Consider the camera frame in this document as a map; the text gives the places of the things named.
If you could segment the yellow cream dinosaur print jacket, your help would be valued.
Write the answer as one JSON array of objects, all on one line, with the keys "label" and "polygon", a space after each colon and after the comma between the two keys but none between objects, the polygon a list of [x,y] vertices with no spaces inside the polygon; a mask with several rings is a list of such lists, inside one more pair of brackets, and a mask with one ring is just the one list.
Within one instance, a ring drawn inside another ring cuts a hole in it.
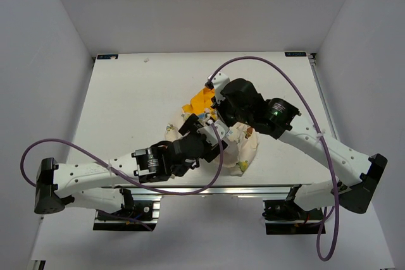
[{"label": "yellow cream dinosaur print jacket", "polygon": [[[210,119],[218,119],[218,114],[211,107],[215,90],[207,88],[199,91],[188,104],[176,110],[165,130],[165,139],[174,141],[181,137],[178,132],[187,118],[195,114],[201,124]],[[223,170],[226,175],[242,176],[252,164],[259,146],[258,134],[254,128],[243,123],[236,123],[229,128],[225,139],[228,147],[224,150]]]}]

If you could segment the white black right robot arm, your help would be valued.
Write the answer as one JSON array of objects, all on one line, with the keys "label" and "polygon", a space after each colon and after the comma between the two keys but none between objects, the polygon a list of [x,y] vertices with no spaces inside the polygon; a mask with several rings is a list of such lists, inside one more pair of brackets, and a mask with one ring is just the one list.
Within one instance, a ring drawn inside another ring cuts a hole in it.
[{"label": "white black right robot arm", "polygon": [[214,77],[213,88],[213,107],[225,124],[250,126],[305,153],[333,174],[328,181],[291,188],[281,211],[295,219],[335,204],[356,214],[367,211],[388,163],[385,156],[357,152],[318,131],[298,108],[281,98],[264,99],[243,78]]}]

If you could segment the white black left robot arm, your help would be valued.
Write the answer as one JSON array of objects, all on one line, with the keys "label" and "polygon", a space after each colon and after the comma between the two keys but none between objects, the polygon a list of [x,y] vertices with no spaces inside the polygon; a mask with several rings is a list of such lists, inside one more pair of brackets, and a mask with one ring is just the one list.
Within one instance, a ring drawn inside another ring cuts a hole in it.
[{"label": "white black left robot arm", "polygon": [[194,114],[180,128],[181,138],[160,141],[121,157],[93,163],[63,164],[52,157],[41,161],[36,176],[36,214],[54,214],[65,207],[101,209],[121,219],[134,211],[131,192],[124,183],[134,185],[167,181],[182,177],[199,167],[204,159],[210,163],[223,157],[224,138],[229,128],[210,118],[201,123]]}]

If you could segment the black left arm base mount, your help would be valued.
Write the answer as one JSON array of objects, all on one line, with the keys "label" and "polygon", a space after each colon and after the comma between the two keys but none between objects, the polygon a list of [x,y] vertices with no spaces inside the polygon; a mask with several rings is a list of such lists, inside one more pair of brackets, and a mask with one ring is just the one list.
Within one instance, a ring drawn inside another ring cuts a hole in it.
[{"label": "black left arm base mount", "polygon": [[112,213],[96,212],[94,231],[152,232],[159,219],[161,198],[136,194],[132,189],[119,189],[123,198],[119,210]]}]

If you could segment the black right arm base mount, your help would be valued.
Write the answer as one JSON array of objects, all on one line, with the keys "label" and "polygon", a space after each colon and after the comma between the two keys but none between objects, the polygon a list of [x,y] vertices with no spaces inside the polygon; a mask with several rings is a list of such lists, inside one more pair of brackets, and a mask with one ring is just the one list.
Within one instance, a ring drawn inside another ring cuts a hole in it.
[{"label": "black right arm base mount", "polygon": [[323,219],[321,209],[304,211],[294,202],[301,187],[290,189],[286,199],[265,200],[262,217],[265,219],[267,235],[316,235]]}]

